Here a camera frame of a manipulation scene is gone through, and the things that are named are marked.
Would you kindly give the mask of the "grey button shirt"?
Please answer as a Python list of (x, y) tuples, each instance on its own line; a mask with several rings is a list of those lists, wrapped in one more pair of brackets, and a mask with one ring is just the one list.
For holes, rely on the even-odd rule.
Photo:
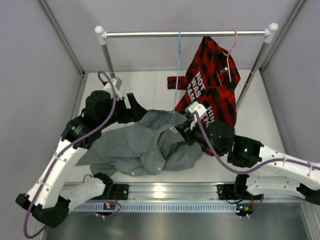
[(180, 113), (148, 110), (139, 122), (104, 132), (77, 164), (109, 177), (116, 172), (137, 177), (191, 169), (203, 152), (176, 130), (185, 121)]

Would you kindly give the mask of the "blue wire hanger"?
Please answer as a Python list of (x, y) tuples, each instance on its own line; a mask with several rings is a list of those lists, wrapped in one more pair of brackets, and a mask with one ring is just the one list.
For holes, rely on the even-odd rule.
[(177, 76), (175, 79), (175, 89), (174, 89), (174, 108), (173, 115), (176, 113), (177, 107), (177, 98), (178, 98), (178, 82), (180, 75), (180, 67), (181, 67), (181, 58), (182, 58), (182, 31), (179, 29), (178, 31), (178, 63), (177, 63)]

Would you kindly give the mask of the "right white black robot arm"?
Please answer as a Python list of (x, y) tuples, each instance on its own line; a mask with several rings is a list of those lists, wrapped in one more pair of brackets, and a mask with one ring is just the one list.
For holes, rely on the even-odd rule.
[(252, 138), (235, 134), (224, 122), (191, 126), (187, 120), (176, 126), (189, 145), (209, 149), (220, 164), (236, 174), (232, 192), (248, 195), (288, 195), (309, 203), (320, 203), (320, 165), (271, 149)]

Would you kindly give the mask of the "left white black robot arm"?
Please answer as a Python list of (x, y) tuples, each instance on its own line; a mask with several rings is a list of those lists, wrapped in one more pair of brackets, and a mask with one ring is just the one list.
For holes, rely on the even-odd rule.
[(103, 129), (114, 123), (138, 122), (147, 113), (133, 93), (128, 93), (127, 98), (130, 108), (123, 98), (114, 100), (107, 91), (93, 91), (86, 98), (81, 114), (67, 123), (39, 180), (27, 193), (19, 194), (15, 202), (45, 226), (56, 228), (73, 209), (86, 201), (109, 199), (114, 182), (101, 172), (70, 190), (62, 188), (80, 158), (101, 137)]

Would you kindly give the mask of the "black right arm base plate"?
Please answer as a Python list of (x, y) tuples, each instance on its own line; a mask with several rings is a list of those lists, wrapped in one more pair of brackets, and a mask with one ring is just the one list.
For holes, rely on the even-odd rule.
[(216, 187), (219, 200), (239, 201), (251, 199), (251, 195), (247, 191), (236, 190), (234, 183), (218, 184)]

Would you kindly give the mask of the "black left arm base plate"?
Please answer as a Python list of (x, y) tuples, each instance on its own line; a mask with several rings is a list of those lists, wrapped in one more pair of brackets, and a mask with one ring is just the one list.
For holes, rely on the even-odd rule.
[(112, 201), (126, 201), (129, 196), (128, 184), (114, 184), (107, 199)]

